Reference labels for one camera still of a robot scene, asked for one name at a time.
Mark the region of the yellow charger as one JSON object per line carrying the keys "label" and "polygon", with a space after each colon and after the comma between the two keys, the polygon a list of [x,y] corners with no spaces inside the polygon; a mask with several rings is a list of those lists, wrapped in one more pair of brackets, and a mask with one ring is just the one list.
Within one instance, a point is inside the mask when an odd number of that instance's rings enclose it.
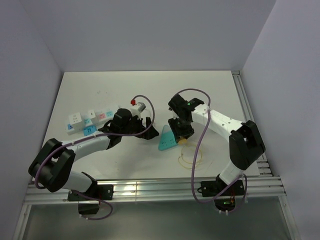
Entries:
{"label": "yellow charger", "polygon": [[178,139],[177,144],[178,144],[178,145],[186,145],[187,142],[188,142],[188,140],[187,140],[186,138],[180,137],[180,138]]}

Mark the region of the teal triangular socket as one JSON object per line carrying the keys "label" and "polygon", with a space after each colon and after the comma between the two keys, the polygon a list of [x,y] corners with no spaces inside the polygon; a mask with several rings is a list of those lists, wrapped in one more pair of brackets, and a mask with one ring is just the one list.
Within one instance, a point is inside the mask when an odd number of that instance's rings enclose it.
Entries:
{"label": "teal triangular socket", "polygon": [[169,125],[164,125],[160,135],[158,150],[165,151],[165,150],[174,148],[176,146],[178,146],[178,143],[176,142],[172,129],[170,128]]}

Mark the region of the white colourful power strip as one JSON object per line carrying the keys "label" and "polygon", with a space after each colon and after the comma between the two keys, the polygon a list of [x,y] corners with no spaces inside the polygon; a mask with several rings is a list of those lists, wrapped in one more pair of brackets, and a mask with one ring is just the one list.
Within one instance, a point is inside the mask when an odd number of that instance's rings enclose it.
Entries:
{"label": "white colourful power strip", "polygon": [[72,113],[65,120],[65,131],[68,135],[78,134],[85,137],[91,135],[111,120],[118,108],[117,105],[111,105],[102,109]]}

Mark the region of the blue plug adapter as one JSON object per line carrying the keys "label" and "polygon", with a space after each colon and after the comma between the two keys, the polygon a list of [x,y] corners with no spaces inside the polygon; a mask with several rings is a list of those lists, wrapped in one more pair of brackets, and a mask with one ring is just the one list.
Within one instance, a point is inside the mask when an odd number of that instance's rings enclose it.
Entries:
{"label": "blue plug adapter", "polygon": [[86,126],[83,129],[83,135],[84,136],[89,136],[89,135],[95,133],[96,131],[97,131],[97,128],[94,125]]}

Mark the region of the white cube socket adapter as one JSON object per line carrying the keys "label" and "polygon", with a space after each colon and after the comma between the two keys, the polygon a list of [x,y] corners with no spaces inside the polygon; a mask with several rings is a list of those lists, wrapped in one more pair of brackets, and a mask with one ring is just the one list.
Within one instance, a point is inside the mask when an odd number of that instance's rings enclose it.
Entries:
{"label": "white cube socket adapter", "polygon": [[68,116],[69,124],[73,129],[81,129],[84,125],[80,112],[72,113]]}

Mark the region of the white charger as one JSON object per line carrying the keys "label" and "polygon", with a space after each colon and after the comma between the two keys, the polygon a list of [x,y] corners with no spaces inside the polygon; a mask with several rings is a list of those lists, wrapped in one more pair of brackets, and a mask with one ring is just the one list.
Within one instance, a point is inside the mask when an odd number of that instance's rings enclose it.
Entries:
{"label": "white charger", "polygon": [[96,113],[93,109],[90,109],[88,111],[88,117],[90,119],[90,121],[92,122],[92,124],[95,124],[96,121],[97,121],[97,116],[96,116]]}

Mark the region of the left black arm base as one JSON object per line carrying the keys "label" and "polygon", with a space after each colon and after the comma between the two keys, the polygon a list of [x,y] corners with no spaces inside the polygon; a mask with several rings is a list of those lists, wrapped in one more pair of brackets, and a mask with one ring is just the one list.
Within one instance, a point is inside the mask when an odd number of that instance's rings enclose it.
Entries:
{"label": "left black arm base", "polygon": [[[90,187],[86,192],[70,190],[67,201],[78,203],[78,213],[81,218],[88,221],[100,221],[110,217],[114,211],[113,206],[108,202],[113,199],[113,193],[112,184],[98,184]],[[108,207],[109,213],[94,217],[102,207]]]}

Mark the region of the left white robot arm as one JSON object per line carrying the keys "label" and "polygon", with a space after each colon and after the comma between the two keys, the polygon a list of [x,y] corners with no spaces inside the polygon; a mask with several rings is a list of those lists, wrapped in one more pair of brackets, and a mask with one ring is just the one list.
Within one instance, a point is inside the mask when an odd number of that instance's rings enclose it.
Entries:
{"label": "left white robot arm", "polygon": [[49,139],[28,168],[38,189],[54,193],[68,189],[91,200],[98,193],[97,180],[85,172],[72,171],[73,164],[95,152],[109,150],[119,144],[123,137],[151,140],[159,135],[154,128],[155,117],[141,118],[139,113],[119,108],[101,128],[76,140]]}

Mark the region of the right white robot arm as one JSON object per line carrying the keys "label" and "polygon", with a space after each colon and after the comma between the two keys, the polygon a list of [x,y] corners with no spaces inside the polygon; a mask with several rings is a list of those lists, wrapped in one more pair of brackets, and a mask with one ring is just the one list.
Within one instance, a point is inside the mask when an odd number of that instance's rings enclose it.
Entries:
{"label": "right white robot arm", "polygon": [[252,120],[242,122],[226,116],[210,107],[198,98],[189,101],[179,94],[168,102],[174,115],[168,120],[177,143],[190,138],[194,133],[192,123],[204,126],[204,131],[212,130],[229,143],[229,163],[218,175],[217,191],[229,194],[233,181],[246,171],[265,151],[258,126]]}

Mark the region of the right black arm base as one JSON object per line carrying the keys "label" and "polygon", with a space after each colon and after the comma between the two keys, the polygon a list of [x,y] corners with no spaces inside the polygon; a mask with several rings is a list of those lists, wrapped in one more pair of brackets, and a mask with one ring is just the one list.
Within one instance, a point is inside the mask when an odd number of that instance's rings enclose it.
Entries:
{"label": "right black arm base", "polygon": [[[197,192],[204,198],[216,197],[227,185],[217,180],[205,180],[200,182]],[[214,206],[219,212],[225,214],[237,210],[246,199],[248,186],[242,180],[237,180],[222,194],[214,199]]]}

